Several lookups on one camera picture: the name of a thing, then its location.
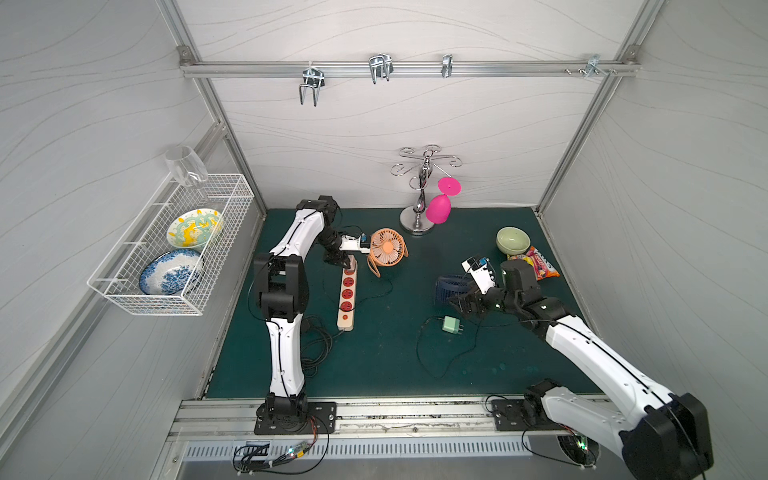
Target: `power adapter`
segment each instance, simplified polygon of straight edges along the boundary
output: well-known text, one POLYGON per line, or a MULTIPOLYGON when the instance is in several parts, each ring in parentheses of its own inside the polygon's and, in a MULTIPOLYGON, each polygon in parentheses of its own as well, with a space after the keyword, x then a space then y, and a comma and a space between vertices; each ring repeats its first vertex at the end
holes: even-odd
POLYGON ((448 333, 453 334, 464 331, 462 324, 458 321, 458 319, 448 315, 444 316, 442 319, 442 329, 448 333))

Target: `metal hook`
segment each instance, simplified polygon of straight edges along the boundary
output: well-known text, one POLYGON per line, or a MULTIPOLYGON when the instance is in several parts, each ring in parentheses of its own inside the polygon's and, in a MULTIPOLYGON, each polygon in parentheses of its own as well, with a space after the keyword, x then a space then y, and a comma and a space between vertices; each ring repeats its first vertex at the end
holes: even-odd
POLYGON ((404 170, 406 166, 404 164, 394 164, 392 165, 392 168, 389 169, 389 172, 394 175, 395 177, 402 177, 403 175, 407 174, 414 168, 418 167, 419 164, 414 164, 412 167, 410 167, 408 170, 404 170))
POLYGON ((453 70, 453 55, 447 54, 442 56, 442 77, 448 78, 451 76, 453 70))
POLYGON ((411 187, 413 190, 421 191, 421 190, 424 190, 426 188, 426 184, 424 185, 424 187, 414 187, 413 186, 413 181, 414 180, 416 180, 418 182, 419 181, 419 177, 411 177, 411 180, 408 180, 408 186, 411 187))
POLYGON ((448 165, 450 165, 451 167, 454 167, 454 168, 461 167, 464 164, 462 162, 462 159, 459 158, 459 157, 456 157, 455 155, 438 155, 437 157, 432 157, 432 160, 433 161, 435 161, 435 160, 442 160, 444 158, 452 158, 453 160, 449 161, 448 165))
POLYGON ((581 74, 584 75, 584 78, 589 78, 593 74, 609 75, 608 72, 598 67, 598 63, 600 63, 600 55, 592 55, 592 58, 587 61, 586 68, 580 70, 581 74))
POLYGON ((398 155, 400 155, 400 157, 415 158, 416 160, 423 161, 424 157, 426 156, 426 152, 429 150, 431 150, 433 153, 438 153, 442 149, 438 145, 425 145, 424 147, 421 148, 422 153, 417 154, 414 148, 403 147, 400 149, 400 152, 398 153, 398 155))
POLYGON ((368 67, 371 69, 371 80, 373 80, 374 85, 376 84, 376 77, 386 78, 389 81, 389 74, 395 70, 395 67, 392 66, 392 57, 383 53, 369 58, 368 67))
POLYGON ((312 90, 312 100, 315 106, 317 106, 317 100, 320 98, 320 87, 326 86, 326 76, 320 70, 315 68, 307 68, 302 78, 304 83, 299 85, 299 101, 304 105, 304 96, 306 95, 306 89, 312 90))

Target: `green mat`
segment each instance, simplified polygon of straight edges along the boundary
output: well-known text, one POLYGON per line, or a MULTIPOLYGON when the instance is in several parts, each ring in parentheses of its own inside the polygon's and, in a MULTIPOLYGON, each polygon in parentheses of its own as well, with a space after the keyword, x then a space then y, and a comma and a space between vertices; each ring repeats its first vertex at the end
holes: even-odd
MULTIPOLYGON (((344 210, 335 225, 340 230, 368 234, 390 227, 405 233, 399 224, 401 209, 344 210)), ((257 252, 271 250, 293 222, 294 210, 270 210, 259 239, 257 252)), ((506 257, 495 245, 501 227, 523 229, 531 244, 555 266, 554 255, 530 208, 454 209, 448 222, 437 225, 423 237, 405 234, 410 257, 395 266, 380 268, 378 279, 368 270, 365 256, 357 254, 357 298, 384 297, 362 302, 356 308, 355 326, 333 344, 333 350, 316 376, 306 379, 310 397, 350 396, 433 396, 459 394, 522 393, 526 387, 550 377, 579 393, 599 389, 568 359, 520 325, 515 317, 492 313, 481 328, 474 350, 459 357, 442 379, 432 378, 419 366, 415 342, 425 319, 433 315, 456 315, 449 306, 434 306, 435 279, 446 273, 463 273, 461 262, 471 256, 489 257, 494 268, 506 257)), ((323 248, 315 245, 306 258, 310 303, 306 315, 318 315, 326 328, 336 333, 336 300, 339 298, 341 269, 323 263, 323 248)), ((252 272, 232 318, 227 338, 214 371, 207 397, 215 399, 263 398, 270 387, 270 342, 266 324, 248 312, 246 294, 252 272)), ((556 296, 574 312, 578 306, 565 279, 540 282, 546 296, 556 296)), ((253 311, 259 314, 254 305, 253 311)), ((440 376, 456 353, 467 350, 475 338, 475 326, 462 321, 464 332, 452 335, 441 330, 439 320, 424 329, 419 353, 427 368, 440 376)), ((302 342, 315 338, 305 335, 302 342)), ((309 351, 315 356, 318 352, 309 351)))

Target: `snack bag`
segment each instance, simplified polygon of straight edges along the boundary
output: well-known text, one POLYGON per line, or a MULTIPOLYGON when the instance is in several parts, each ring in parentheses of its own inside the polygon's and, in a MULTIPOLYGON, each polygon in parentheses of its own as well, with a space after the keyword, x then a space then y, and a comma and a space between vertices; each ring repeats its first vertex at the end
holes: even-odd
POLYGON ((533 270, 536 271, 536 280, 541 280, 548 276, 560 276, 560 273, 544 258, 544 255, 541 255, 541 252, 534 247, 531 247, 528 252, 522 255, 507 255, 507 260, 525 260, 530 263, 533 270))

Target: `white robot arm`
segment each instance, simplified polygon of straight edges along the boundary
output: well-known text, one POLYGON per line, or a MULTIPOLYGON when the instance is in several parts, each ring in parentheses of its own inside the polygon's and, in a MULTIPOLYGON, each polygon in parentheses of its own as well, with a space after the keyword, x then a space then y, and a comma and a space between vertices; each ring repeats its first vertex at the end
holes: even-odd
POLYGON ((255 303, 270 332, 272 379, 265 405, 270 418, 304 423, 307 401, 300 359, 301 321, 310 299, 304 260, 315 240, 326 249, 324 261, 349 269, 352 259, 341 250, 342 238, 331 227, 339 205, 331 197, 302 200, 283 239, 253 258, 255 303))
POLYGON ((674 395, 603 342, 556 298, 543 297, 524 260, 502 263, 505 288, 475 289, 452 301, 465 316, 487 310, 516 315, 568 357, 614 403, 584 399, 551 379, 528 389, 530 426, 559 423, 579 431, 624 460, 638 480, 690 480, 713 464, 707 410, 690 393, 674 395))

